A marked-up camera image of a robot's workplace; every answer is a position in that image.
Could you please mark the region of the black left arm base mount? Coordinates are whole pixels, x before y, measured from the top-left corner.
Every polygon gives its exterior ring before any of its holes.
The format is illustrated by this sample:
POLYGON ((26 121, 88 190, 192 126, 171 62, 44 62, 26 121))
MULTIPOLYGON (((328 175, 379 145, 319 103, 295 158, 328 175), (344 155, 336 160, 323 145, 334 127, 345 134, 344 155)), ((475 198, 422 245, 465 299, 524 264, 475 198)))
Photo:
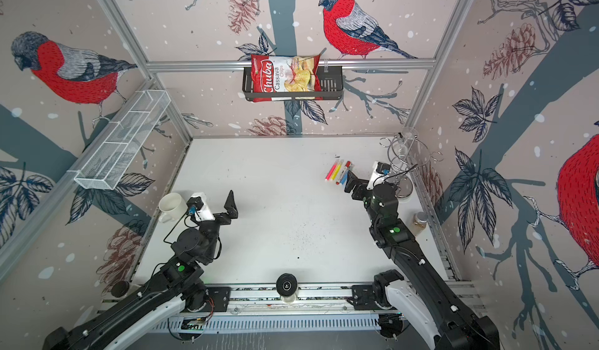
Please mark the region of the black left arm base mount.
POLYGON ((186 300, 185 313, 224 313, 229 306, 232 289, 228 286, 208 286, 186 300))

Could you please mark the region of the pink highlighter pen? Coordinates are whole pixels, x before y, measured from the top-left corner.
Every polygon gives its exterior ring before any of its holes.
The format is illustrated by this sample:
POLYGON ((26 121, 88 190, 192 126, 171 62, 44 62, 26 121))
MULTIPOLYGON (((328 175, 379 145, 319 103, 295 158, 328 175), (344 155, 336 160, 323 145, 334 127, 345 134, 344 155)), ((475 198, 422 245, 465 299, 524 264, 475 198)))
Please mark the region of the pink highlighter pen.
POLYGON ((338 167, 338 163, 339 163, 339 159, 336 159, 335 162, 332 164, 331 168, 329 169, 329 172, 327 173, 325 180, 326 181, 330 181, 333 173, 335 172, 336 168, 338 167))

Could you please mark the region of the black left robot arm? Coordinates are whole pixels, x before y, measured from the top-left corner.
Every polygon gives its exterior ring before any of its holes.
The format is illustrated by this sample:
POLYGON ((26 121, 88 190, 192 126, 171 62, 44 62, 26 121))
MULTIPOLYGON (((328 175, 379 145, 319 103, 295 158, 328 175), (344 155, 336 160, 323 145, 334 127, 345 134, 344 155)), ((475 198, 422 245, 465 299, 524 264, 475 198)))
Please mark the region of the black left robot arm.
POLYGON ((112 308, 71 331, 60 327, 49 334, 43 349, 125 349, 156 324, 185 309, 197 311, 212 303, 201 280, 203 267, 222 252, 220 228, 237 219, 239 211, 233 191, 224 213, 213 214, 201 196, 187 201, 178 223, 190 219, 176 241, 169 245, 174 255, 158 264, 150 279, 112 308))

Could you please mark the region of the blue marker pen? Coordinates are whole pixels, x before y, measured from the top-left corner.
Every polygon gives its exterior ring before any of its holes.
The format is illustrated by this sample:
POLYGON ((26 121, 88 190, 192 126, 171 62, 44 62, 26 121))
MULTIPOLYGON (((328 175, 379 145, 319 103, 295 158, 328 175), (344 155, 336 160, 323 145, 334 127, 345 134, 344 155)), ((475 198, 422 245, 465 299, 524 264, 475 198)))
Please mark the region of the blue marker pen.
POLYGON ((347 167, 347 169, 346 169, 344 175, 342 176, 342 179, 341 179, 341 181, 340 181, 339 184, 344 185, 346 183, 348 173, 351 172, 351 170, 352 170, 352 166, 347 167))

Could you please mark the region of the yellow highlighter pen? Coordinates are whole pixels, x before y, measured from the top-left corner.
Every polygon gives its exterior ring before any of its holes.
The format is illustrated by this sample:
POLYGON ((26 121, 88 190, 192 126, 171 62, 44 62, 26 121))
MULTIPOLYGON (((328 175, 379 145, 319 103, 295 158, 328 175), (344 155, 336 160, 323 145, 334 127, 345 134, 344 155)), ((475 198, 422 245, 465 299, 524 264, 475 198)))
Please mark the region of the yellow highlighter pen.
POLYGON ((343 167, 343 164, 344 164, 344 160, 339 159, 338 167, 336 168, 335 172, 333 173, 330 181, 335 181, 337 174, 340 172, 341 168, 343 167))

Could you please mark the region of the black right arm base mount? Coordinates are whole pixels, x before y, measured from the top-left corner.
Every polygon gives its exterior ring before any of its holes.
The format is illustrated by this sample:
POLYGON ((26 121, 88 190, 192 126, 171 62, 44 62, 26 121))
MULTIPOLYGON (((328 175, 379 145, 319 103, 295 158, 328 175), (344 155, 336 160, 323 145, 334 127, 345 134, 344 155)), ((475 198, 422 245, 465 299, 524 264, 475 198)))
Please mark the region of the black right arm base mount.
POLYGON ((351 286, 351 295, 346 300, 356 311, 389 310, 377 300, 371 284, 354 284, 351 286))

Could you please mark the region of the white marker pen red end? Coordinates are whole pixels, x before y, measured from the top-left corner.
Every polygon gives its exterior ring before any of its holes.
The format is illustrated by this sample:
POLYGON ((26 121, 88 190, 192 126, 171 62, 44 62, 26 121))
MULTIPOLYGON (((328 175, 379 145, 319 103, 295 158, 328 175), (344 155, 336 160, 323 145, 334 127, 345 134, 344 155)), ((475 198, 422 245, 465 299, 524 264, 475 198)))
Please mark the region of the white marker pen red end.
POLYGON ((343 168, 340 170, 340 172, 337 174, 336 179, 335 179, 335 184, 340 185, 343 181, 343 178, 346 175, 346 172, 349 170, 349 168, 351 167, 351 162, 348 160, 346 161, 345 165, 343 166, 343 168))

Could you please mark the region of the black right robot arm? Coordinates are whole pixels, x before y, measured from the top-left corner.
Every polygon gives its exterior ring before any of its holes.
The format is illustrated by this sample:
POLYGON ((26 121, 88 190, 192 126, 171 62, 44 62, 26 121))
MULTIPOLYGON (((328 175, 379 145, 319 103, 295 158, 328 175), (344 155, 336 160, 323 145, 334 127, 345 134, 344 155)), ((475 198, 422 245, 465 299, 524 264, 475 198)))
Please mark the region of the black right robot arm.
POLYGON ((499 349, 492 320, 479 317, 453 292, 400 219, 395 186, 349 172, 344 190, 363 203, 375 245, 396 265, 374 276, 376 303, 398 309, 430 349, 499 349))

